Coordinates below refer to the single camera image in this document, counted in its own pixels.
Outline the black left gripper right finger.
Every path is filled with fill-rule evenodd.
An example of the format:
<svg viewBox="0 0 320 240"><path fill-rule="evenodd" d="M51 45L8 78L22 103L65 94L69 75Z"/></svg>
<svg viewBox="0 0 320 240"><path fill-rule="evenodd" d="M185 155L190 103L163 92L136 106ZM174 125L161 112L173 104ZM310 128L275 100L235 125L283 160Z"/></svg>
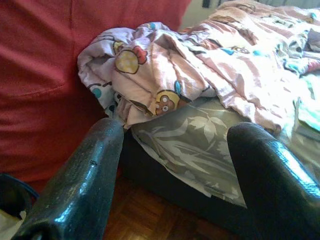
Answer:
<svg viewBox="0 0 320 240"><path fill-rule="evenodd" d="M238 183L260 240L318 240L320 183L286 146L259 125L227 132Z"/></svg>

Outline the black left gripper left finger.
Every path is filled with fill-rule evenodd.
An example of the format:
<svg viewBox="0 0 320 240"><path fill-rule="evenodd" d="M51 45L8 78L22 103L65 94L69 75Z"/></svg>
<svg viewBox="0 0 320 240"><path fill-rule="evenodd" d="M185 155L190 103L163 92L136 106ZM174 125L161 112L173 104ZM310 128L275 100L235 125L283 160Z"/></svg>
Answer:
<svg viewBox="0 0 320 240"><path fill-rule="evenodd" d="M124 140L118 120L97 121L48 181L14 240L101 240Z"/></svg>

